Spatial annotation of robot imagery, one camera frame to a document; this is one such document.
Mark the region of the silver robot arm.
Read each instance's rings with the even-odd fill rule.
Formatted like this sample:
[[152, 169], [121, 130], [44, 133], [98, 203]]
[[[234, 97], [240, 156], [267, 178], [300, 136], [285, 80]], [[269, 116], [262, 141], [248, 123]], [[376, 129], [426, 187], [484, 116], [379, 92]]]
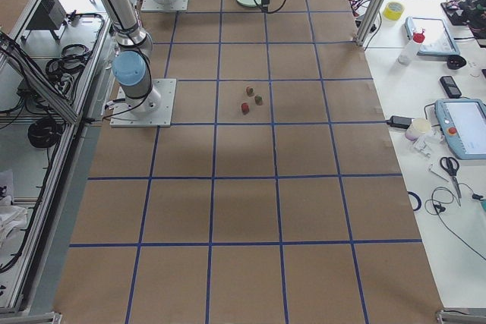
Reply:
[[153, 41], [142, 27], [130, 0], [101, 0], [115, 29], [120, 48], [112, 62], [112, 72], [125, 93], [128, 109], [135, 118], [158, 112], [162, 96], [156, 90], [150, 70]]

